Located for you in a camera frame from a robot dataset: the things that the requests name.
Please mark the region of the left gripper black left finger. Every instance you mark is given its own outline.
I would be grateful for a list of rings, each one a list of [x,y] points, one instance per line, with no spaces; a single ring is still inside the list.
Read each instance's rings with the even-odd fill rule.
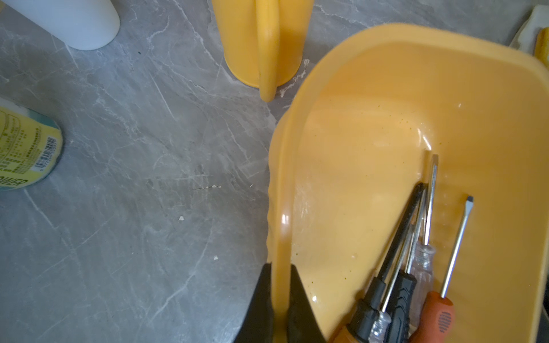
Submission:
[[[234,343],[271,343],[274,332],[274,312],[270,297],[271,264],[265,264],[254,289],[250,305]]]

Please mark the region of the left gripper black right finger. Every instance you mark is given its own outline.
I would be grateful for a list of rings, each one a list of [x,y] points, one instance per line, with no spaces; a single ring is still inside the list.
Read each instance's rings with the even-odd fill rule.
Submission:
[[[317,324],[297,267],[294,264],[291,267],[287,341],[289,343],[326,343],[326,339]]]

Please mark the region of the black ribbed handle screwdriver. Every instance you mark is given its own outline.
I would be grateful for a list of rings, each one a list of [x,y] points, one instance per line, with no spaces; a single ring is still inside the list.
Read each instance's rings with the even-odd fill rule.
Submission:
[[[424,220],[425,199],[428,189],[427,184],[423,184],[423,186],[424,190],[420,196],[416,221],[414,227],[410,230],[410,243],[407,245],[406,263],[397,274],[393,291],[388,300],[387,311],[392,321],[387,329],[385,342],[389,343],[407,342],[409,337],[411,300],[417,284],[417,278],[412,274],[411,269],[418,243],[419,231]]]

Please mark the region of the yellow storage box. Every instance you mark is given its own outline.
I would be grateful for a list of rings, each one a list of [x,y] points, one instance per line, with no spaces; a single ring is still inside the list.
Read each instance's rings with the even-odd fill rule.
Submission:
[[[435,285],[465,202],[448,342],[533,342],[548,268],[548,70],[523,52],[407,24],[366,29],[310,72],[274,132],[272,261],[300,274],[324,337],[350,319],[439,157]]]

